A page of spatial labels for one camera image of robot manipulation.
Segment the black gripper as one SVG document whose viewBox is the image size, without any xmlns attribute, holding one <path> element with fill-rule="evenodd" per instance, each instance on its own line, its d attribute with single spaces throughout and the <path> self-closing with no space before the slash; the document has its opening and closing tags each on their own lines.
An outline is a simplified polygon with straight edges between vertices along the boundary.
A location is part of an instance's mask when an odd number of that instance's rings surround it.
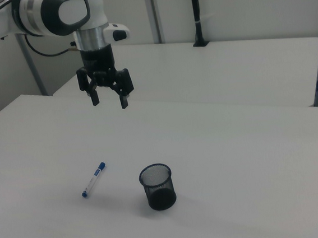
<svg viewBox="0 0 318 238">
<path fill-rule="evenodd" d="M 112 46 L 109 44 L 101 49 L 92 51 L 80 51 L 84 67 L 76 71 L 77 82 L 81 91 L 85 91 L 91 98 L 92 104 L 97 106 L 99 101 L 96 87 L 109 87 L 120 98 L 121 108 L 128 107 L 129 94 L 134 90 L 134 85 L 128 69 L 121 71 L 114 68 L 114 56 Z"/>
</svg>

